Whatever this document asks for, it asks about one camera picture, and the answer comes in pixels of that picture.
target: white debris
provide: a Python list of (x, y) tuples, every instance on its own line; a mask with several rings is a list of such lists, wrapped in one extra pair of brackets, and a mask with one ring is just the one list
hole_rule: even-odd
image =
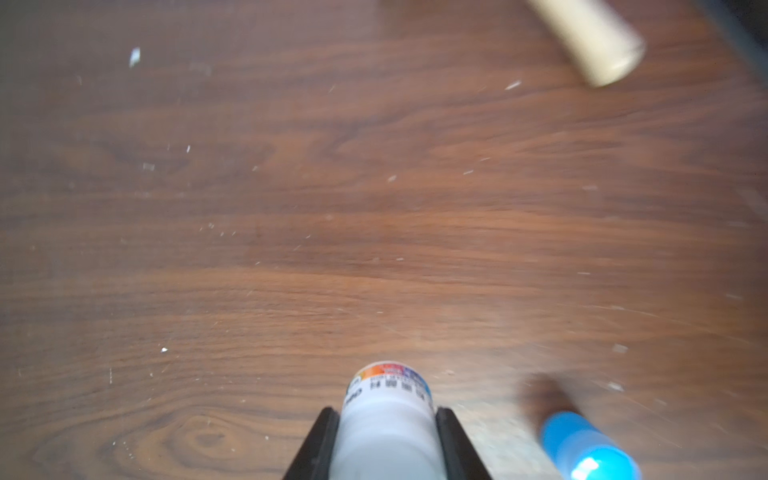
[(758, 217), (764, 222), (768, 222), (768, 201), (760, 195), (760, 192), (752, 187), (739, 187), (736, 192)]
[(210, 77), (210, 75), (214, 72), (213, 68), (209, 64), (197, 61), (190, 63), (190, 71), (199, 71), (206, 77)]
[(131, 60), (128, 61), (128, 67), (133, 68), (139, 61), (141, 61), (141, 49), (136, 47), (131, 50)]

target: white bottle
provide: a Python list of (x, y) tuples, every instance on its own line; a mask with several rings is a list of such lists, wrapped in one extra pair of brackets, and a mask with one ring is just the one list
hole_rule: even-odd
[(330, 480), (445, 480), (432, 394), (397, 362), (360, 370), (347, 389)]

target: paint chip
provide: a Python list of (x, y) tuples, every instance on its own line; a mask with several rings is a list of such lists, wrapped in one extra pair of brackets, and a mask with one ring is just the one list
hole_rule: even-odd
[(128, 67), (133, 68), (139, 61), (141, 61), (141, 48), (136, 47), (131, 50), (131, 60), (128, 61)]

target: beige cylinder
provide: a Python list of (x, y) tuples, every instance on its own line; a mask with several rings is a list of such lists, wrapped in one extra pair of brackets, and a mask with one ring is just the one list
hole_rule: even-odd
[(643, 38), (602, 0), (528, 3), (560, 38), (593, 87), (621, 80), (643, 58)]

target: bottle label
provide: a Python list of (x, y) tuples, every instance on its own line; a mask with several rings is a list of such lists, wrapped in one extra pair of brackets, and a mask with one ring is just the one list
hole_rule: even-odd
[(432, 392), (427, 382), (415, 370), (401, 363), (377, 363), (360, 370), (349, 388), (346, 390), (344, 406), (346, 408), (361, 396), (373, 392), (393, 391), (404, 392), (414, 396), (415, 400), (424, 402), (433, 409)]

